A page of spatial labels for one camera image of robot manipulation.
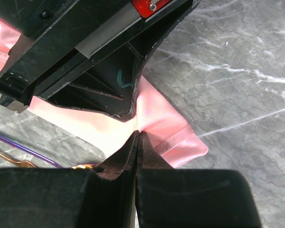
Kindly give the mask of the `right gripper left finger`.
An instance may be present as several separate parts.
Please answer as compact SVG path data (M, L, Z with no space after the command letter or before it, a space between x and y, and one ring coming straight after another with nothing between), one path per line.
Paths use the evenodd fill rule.
M91 169L0 168L0 228L133 228L138 141Z

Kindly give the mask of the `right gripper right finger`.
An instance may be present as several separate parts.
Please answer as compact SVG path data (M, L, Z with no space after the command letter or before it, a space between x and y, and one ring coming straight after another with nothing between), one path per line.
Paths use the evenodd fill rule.
M259 228L250 186L236 170L175 169L146 133L137 145L136 210L142 228Z

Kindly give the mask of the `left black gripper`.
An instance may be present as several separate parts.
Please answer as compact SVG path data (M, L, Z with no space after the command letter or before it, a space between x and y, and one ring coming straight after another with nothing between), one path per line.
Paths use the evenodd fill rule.
M20 33L0 71L0 105L133 118L142 70L197 0L0 0Z

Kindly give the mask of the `gold spoon with purple handle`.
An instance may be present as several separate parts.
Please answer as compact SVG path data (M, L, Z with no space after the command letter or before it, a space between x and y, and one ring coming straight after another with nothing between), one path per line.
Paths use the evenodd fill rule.
M28 153L28 154L30 154L30 155L32 155L32 156L34 156L34 157L36 157L36 158L46 162L46 163L54 166L55 168L63 168L62 165L58 164L54 160L52 160L52 159L50 159L50 158L48 158L48 157L46 157L46 156L44 156L44 155L42 155L42 154L40 154L38 152L35 152L35 151L33 151L33 150L31 150L31 149L29 149L29 148L27 148L27 147L25 147L25 146L15 142L15 141L12 141L11 139L9 139L9 138L1 135L1 134L0 134L0 141L5 143L5 144L10 145L13 148L17 148L17 149L19 149L19 150L21 150L21 151L23 151L25 153Z

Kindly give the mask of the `pink satin napkin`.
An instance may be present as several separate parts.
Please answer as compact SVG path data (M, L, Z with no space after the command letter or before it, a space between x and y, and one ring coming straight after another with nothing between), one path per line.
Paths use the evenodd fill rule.
M28 110L108 155L119 150L134 131L146 132L155 151L174 168L209 150L185 118L144 77L139 83L136 114L124 123L104 114L58 108L37 97Z

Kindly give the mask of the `rose gold fork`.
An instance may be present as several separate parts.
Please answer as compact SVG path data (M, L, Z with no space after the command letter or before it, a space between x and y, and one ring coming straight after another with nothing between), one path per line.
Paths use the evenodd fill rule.
M38 166L30 161L18 161L0 152L0 157L18 168L37 168Z

